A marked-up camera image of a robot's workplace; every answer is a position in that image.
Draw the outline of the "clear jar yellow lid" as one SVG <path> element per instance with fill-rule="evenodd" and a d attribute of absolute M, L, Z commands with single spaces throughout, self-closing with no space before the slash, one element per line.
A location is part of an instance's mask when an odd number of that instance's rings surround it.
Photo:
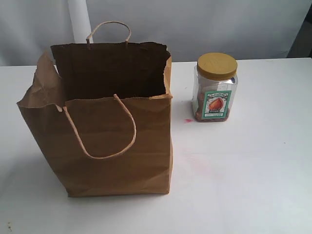
<path fill-rule="evenodd" d="M 192 108 L 200 122 L 226 121 L 236 93 L 237 61 L 224 53 L 206 53 L 194 67 Z"/>

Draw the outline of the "brown paper bag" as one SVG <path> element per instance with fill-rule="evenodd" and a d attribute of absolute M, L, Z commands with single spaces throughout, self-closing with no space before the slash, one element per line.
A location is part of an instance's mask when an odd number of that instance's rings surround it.
<path fill-rule="evenodd" d="M 171 54 L 156 42 L 56 44 L 18 102 L 69 197 L 167 194 Z"/>

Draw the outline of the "white curtain backdrop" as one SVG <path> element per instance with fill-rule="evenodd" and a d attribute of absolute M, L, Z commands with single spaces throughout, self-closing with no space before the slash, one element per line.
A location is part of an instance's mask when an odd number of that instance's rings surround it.
<path fill-rule="evenodd" d="M 207 52 L 236 59 L 284 58 L 309 0 L 3 0 L 0 63 L 34 65 L 54 44 L 91 41 L 166 44 L 174 61 Z"/>

